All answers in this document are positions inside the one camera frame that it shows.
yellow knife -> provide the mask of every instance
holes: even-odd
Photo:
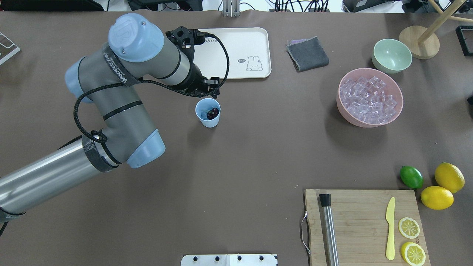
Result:
[[[387,245],[386,245],[386,258],[389,260],[394,259],[394,204],[396,203],[396,198],[392,197],[389,200],[386,209],[386,221],[389,224],[389,233],[387,235]]]

black muddler tip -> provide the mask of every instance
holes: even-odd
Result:
[[[330,207],[330,194],[320,194],[319,197],[322,207]]]

metal bracket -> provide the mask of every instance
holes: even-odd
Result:
[[[239,17],[240,16],[240,1],[239,0],[223,0],[222,15],[224,17]]]
[[[278,266],[277,254],[185,255],[181,266]]]

light green bowl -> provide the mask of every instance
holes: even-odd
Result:
[[[377,69],[387,74],[394,74],[411,65],[412,54],[409,48],[400,41],[383,39],[373,48],[371,60]]]

wooden cutting board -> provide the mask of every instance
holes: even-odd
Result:
[[[425,266],[430,266],[429,254],[420,221],[417,200],[412,190],[324,190],[306,189],[305,201],[309,225],[310,264],[325,266],[323,221],[319,194],[332,195],[332,216],[341,266],[408,266],[401,256],[405,242],[418,243],[427,257]],[[396,198],[394,210],[394,260],[386,258],[388,223],[386,208],[391,197]],[[401,235],[397,224],[403,217],[411,217],[420,225],[416,239]]]

